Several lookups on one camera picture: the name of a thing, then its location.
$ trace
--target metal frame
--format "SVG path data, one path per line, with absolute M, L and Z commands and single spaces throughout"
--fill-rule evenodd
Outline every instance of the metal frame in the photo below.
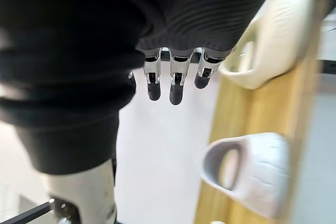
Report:
M 50 203 L 45 202 L 42 205 L 38 205 L 28 211 L 23 212 L 22 214 L 14 216 L 9 220 L 5 220 L 4 222 L 1 222 L 1 224 L 26 224 L 50 211 Z

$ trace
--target wooden board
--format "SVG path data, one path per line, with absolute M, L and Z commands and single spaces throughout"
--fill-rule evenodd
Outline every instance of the wooden board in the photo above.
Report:
M 291 176 L 285 208 L 277 220 L 263 218 L 202 183 L 195 224 L 219 220 L 226 224 L 287 223 L 295 192 L 299 161 L 309 123 L 309 111 L 319 73 L 317 60 L 321 21 L 328 0 L 316 0 L 313 32 L 305 57 L 294 69 L 257 90 L 246 90 L 223 78 L 221 81 L 210 143 L 225 137 L 259 132 L 278 132 L 289 141 Z

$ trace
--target white floor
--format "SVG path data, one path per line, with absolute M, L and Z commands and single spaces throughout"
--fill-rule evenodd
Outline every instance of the white floor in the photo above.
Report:
M 204 90 L 193 85 L 191 64 L 180 105 L 169 102 L 169 63 L 162 63 L 161 98 L 148 99 L 143 72 L 138 92 L 122 110 L 118 135 L 116 194 L 124 223 L 193 222 L 200 186 L 200 163 L 208 141 L 218 76 Z

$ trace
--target black fabric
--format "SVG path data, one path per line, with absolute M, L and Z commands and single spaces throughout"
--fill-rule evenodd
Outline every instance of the black fabric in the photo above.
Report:
M 48 174 L 112 158 L 145 17 L 128 0 L 0 0 L 0 118 Z

